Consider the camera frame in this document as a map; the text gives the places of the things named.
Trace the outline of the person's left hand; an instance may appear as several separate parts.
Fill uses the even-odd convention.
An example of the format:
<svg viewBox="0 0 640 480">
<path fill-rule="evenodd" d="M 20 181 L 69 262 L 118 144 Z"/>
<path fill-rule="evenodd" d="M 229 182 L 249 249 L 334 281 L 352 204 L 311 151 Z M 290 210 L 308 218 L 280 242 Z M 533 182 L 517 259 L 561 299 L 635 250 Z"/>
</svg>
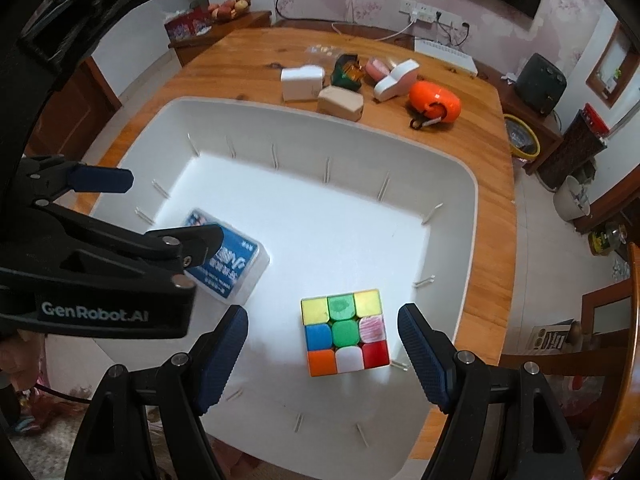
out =
<svg viewBox="0 0 640 480">
<path fill-rule="evenodd" d="M 19 330 L 17 335 L 0 344 L 1 369 L 18 391 L 32 388 L 37 382 L 44 335 Z"/>
</svg>

